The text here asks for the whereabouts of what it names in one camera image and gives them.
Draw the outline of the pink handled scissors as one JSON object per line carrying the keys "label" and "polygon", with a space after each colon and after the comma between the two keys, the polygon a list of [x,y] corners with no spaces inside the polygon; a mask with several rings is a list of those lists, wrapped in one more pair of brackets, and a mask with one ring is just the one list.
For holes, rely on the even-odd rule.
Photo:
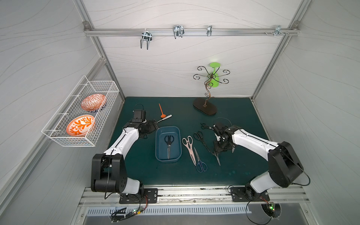
{"label": "pink handled scissors", "polygon": [[189,155],[191,157],[191,160],[193,162],[193,164],[196,166],[197,165],[197,161],[194,155],[194,151],[193,151],[193,138],[192,136],[188,136],[187,138],[182,138],[182,144],[187,148]]}

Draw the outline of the black scissors small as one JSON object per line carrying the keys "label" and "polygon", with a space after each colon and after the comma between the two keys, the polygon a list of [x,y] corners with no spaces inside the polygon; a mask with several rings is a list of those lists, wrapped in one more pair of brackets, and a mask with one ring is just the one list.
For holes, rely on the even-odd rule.
{"label": "black scissors small", "polygon": [[214,151],[213,155],[216,157],[218,165],[221,166],[218,152]]}

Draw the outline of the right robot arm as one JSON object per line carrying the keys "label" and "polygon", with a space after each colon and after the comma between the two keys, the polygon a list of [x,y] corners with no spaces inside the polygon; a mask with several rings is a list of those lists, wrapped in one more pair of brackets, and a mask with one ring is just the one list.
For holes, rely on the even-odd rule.
{"label": "right robot arm", "polygon": [[244,194],[248,200],[257,199],[262,193],[274,187],[286,188],[304,173],[297,154],[288,142],[272,142],[238,126],[228,127],[222,123],[214,124],[212,130],[217,138],[214,141],[215,152],[234,150],[239,145],[268,162],[268,171],[245,185]]}

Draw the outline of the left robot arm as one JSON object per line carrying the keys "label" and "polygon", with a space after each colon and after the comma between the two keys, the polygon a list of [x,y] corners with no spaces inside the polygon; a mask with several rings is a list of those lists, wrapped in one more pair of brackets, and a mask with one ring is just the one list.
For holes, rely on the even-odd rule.
{"label": "left robot arm", "polygon": [[139,180],[128,177],[125,158],[140,138],[159,129],[155,120],[128,122],[117,140],[102,154],[96,154],[91,164],[91,190],[143,197],[144,188]]}

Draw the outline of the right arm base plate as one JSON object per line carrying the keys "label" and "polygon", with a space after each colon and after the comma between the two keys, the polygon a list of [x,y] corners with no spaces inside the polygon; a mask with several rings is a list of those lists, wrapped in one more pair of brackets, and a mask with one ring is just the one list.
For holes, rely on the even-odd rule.
{"label": "right arm base plate", "polygon": [[262,193],[255,192],[251,187],[235,187],[230,185],[227,191],[231,195],[233,202],[269,202],[270,198],[267,191]]}

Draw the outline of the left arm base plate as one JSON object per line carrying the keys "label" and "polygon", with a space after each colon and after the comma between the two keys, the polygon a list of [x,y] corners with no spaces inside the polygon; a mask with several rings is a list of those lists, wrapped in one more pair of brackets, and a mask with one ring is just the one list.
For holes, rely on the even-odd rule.
{"label": "left arm base plate", "polygon": [[157,188],[141,188],[138,194],[121,194],[119,204],[146,204],[158,202]]}

